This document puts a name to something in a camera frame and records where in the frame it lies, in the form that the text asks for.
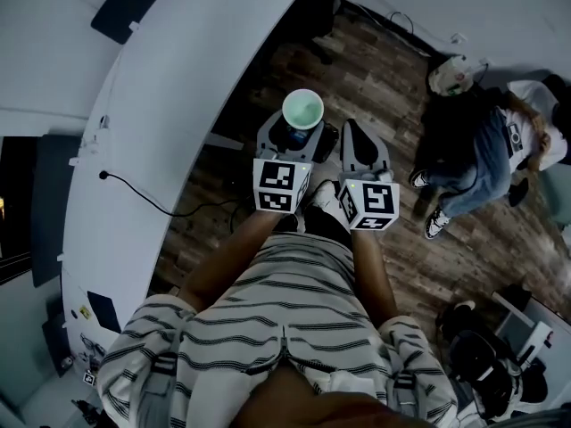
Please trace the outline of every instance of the electrical outlet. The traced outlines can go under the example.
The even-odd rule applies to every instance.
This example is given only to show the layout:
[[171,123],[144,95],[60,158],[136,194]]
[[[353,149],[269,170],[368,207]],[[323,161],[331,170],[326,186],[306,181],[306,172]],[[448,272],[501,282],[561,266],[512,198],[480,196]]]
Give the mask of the electrical outlet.
[[467,41],[468,41],[468,39],[464,35],[462,35],[461,33],[455,33],[454,35],[452,35],[450,37],[450,42],[453,45],[463,45]]

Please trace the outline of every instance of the sticker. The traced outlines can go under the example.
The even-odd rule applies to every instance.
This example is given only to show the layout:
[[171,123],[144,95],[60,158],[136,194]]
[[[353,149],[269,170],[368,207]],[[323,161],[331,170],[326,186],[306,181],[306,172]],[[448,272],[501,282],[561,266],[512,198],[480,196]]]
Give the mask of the sticker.
[[266,161],[261,171],[260,187],[294,189],[295,165]]
[[297,193],[297,203],[296,203],[297,206],[300,205],[300,202],[302,201],[302,198],[305,195],[305,192],[307,191],[307,188],[309,186],[310,186],[310,173],[308,173],[305,179],[303,179],[302,186],[300,187],[300,190]]
[[91,385],[92,387],[95,387],[95,376],[92,375],[89,371],[86,371],[83,374],[83,382]]
[[282,193],[258,192],[260,208],[263,210],[289,211],[292,208],[291,195]]
[[341,207],[343,208],[343,212],[347,217],[347,221],[351,224],[351,222],[357,217],[357,207],[353,202],[353,198],[349,193],[349,189],[347,186],[341,192],[341,196],[339,197],[339,202],[341,203]]
[[89,320],[91,318],[91,312],[85,306],[79,308],[79,312],[83,315],[83,317],[86,318],[86,320]]
[[356,228],[382,230],[390,221],[391,218],[362,218]]
[[394,214],[393,190],[386,184],[363,183],[365,212]]

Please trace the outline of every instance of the black panel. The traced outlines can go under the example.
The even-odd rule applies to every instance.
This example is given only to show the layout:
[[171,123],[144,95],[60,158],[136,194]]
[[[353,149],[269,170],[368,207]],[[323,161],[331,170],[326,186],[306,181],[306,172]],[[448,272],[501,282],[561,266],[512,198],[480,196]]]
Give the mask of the black panel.
[[131,22],[140,22],[156,0],[106,0],[91,27],[120,45],[131,36]]
[[89,304],[93,313],[97,317],[97,322],[103,328],[107,328],[115,333],[121,333],[119,321],[117,320],[117,313],[113,306],[113,300],[98,293],[87,292]]
[[60,377],[62,377],[66,371],[66,368],[62,366],[62,362],[71,355],[67,330],[63,328],[64,323],[65,315],[60,313],[42,325],[47,349],[54,362],[55,370]]
[[32,276],[34,286],[57,277],[62,263],[65,212],[70,195],[73,167],[81,138],[47,135],[37,143],[37,164],[30,215]]

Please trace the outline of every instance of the hair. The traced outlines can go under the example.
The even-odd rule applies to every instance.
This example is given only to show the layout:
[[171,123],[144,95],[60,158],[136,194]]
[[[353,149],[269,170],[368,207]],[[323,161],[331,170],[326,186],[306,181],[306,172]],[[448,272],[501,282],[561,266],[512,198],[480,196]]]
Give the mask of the hair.
[[553,125],[571,143],[571,88],[559,98],[559,106],[553,116]]

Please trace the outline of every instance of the sneaker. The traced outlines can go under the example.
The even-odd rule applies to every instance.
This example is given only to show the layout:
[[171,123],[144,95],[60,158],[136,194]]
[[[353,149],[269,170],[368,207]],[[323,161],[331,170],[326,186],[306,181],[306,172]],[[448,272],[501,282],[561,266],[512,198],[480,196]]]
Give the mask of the sneaker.
[[410,174],[409,183],[415,189],[421,189],[422,187],[426,187],[427,185],[429,185],[428,181],[426,180],[426,170],[418,169],[413,171]]
[[462,301],[461,303],[458,303],[456,306],[454,306],[454,308],[458,309],[460,306],[468,306],[470,310],[474,310],[476,308],[476,303],[472,300]]
[[450,222],[450,219],[444,215],[443,210],[436,208],[431,216],[426,220],[425,238],[435,239],[448,222]]
[[307,207],[310,206],[317,206],[327,214],[333,216],[345,230],[349,231],[349,222],[341,208],[339,200],[337,200],[335,196],[335,184],[333,181],[327,179],[319,184],[307,205]]

